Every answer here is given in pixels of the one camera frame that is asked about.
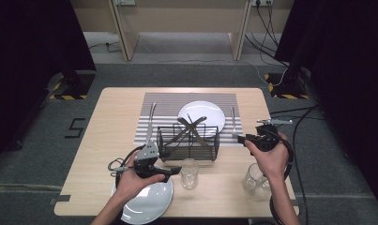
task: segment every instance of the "human hand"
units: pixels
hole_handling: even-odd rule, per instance
[[[283,140],[287,140],[285,134],[279,132],[279,135]],[[247,146],[251,153],[256,157],[259,169],[269,181],[283,179],[289,154],[287,148],[282,142],[279,142],[268,152],[262,152],[250,141],[245,141],[245,146]]]
[[[134,159],[140,150],[130,156],[126,167],[133,168]],[[120,196],[121,200],[131,200],[135,198],[143,188],[162,181],[165,178],[163,174],[156,174],[148,178],[139,177],[134,170],[127,170],[121,174],[118,188],[114,195]]]

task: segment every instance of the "power strip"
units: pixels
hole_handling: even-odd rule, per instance
[[[256,7],[256,1],[257,0],[253,0],[252,1],[252,5]],[[273,6],[273,0],[260,0],[259,2],[261,2],[261,4],[259,5],[259,7],[268,7],[268,6]]]

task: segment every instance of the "drinking glass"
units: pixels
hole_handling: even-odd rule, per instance
[[[245,174],[245,178],[242,181],[242,187],[250,194],[253,194],[259,189],[264,182],[264,175],[259,169],[257,163],[252,163]]]
[[[193,158],[186,158],[182,161],[181,182],[186,189],[194,189],[198,185],[199,165]]]

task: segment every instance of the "handheld controller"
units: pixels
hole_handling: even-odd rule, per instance
[[[128,158],[137,150],[141,150],[138,155],[136,155],[134,160],[134,167],[132,168],[138,176],[142,178],[147,178],[155,174],[164,174],[165,179],[161,182],[167,183],[169,178],[172,175],[176,175],[180,173],[181,167],[171,168],[169,171],[161,169],[160,167],[156,166],[155,163],[159,159],[159,149],[157,148],[156,144],[153,142],[149,142],[143,146],[137,147],[133,149],[126,157],[126,160],[121,163],[120,168],[125,167],[125,163]],[[118,172],[115,176],[115,186],[118,187],[120,174],[124,170]]]
[[[245,145],[245,140],[248,140],[254,143],[262,152],[270,151],[280,141],[277,128],[271,124],[258,126],[256,130],[258,135],[246,134],[245,137],[238,136],[237,141]]]

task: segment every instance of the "wire dish rack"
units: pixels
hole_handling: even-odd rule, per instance
[[[219,129],[218,127],[197,126],[198,136],[192,130],[185,133],[178,124],[171,127],[159,127],[157,145],[159,158],[166,160],[212,160],[218,156]]]

